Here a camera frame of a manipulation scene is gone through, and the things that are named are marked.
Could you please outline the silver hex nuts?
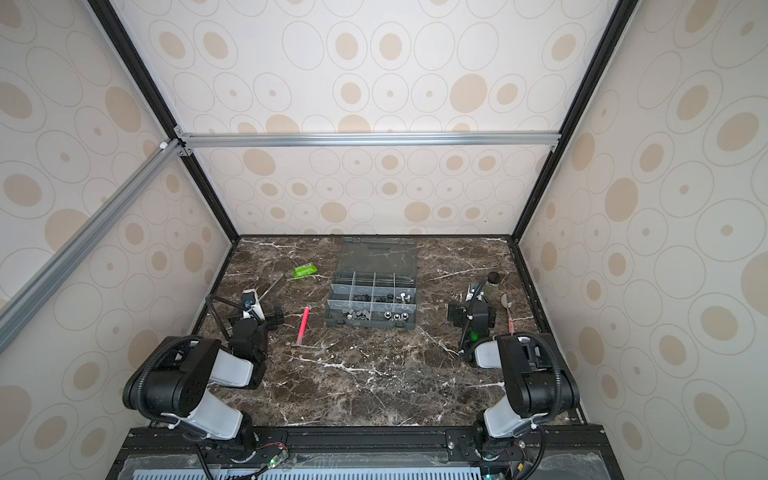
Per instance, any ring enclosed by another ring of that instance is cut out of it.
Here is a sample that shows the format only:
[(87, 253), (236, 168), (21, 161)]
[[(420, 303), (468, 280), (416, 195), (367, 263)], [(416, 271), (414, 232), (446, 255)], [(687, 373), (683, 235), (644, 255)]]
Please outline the silver hex nuts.
[(407, 322), (410, 319), (410, 315), (408, 312), (385, 311), (384, 318), (388, 321)]

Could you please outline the silver wing nuts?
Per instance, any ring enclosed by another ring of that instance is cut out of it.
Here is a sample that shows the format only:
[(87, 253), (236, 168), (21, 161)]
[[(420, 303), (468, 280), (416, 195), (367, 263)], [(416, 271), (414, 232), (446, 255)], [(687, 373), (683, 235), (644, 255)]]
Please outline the silver wing nuts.
[(371, 311), (370, 310), (352, 310), (352, 309), (350, 309), (347, 312), (346, 318), (348, 320), (370, 321), (371, 320)]

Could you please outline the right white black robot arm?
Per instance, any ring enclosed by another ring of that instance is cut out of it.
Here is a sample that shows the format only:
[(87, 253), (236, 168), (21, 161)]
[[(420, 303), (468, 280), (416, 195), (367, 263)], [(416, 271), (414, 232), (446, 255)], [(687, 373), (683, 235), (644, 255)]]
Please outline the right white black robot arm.
[(494, 336), (496, 308), (485, 287), (497, 285), (491, 272), (468, 287), (464, 302), (448, 305), (447, 320), (461, 329), (460, 357), (473, 367), (502, 372), (504, 396), (475, 423), (479, 442), (519, 438), (578, 406), (580, 392), (554, 337), (514, 331)]

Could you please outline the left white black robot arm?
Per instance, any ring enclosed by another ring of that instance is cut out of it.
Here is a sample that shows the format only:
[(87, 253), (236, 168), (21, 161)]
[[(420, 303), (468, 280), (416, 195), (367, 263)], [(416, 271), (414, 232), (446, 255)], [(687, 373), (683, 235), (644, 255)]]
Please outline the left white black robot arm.
[(200, 441), (244, 443), (251, 421), (209, 386), (258, 388), (267, 370), (269, 333), (284, 323), (283, 309), (275, 304), (266, 313), (254, 289), (243, 291), (238, 302), (208, 295), (205, 304), (223, 338), (166, 337), (126, 382), (123, 404)]

